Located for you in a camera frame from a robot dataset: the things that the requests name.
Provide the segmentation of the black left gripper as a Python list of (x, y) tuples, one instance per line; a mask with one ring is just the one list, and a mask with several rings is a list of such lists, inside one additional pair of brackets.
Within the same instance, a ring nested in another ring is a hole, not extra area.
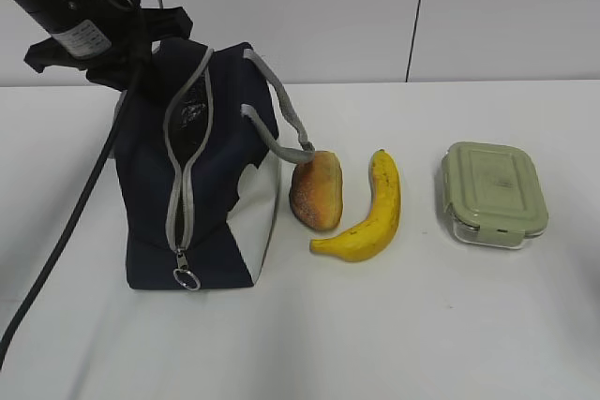
[(150, 65), (154, 43), (189, 38), (193, 26), (183, 7), (144, 8), (134, 0), (67, 0), (65, 12), (81, 17), (31, 45), (24, 62), (37, 73), (76, 68), (87, 80), (118, 90), (128, 87), (137, 66)]

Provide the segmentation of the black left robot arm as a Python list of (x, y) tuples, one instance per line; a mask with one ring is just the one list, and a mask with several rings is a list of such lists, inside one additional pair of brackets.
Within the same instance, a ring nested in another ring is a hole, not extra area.
[(137, 71), (153, 85), (152, 47), (189, 37), (193, 22), (182, 7), (144, 8), (142, 0), (13, 0), (48, 38), (29, 47), (24, 62), (37, 73), (71, 67), (87, 80), (123, 91)]

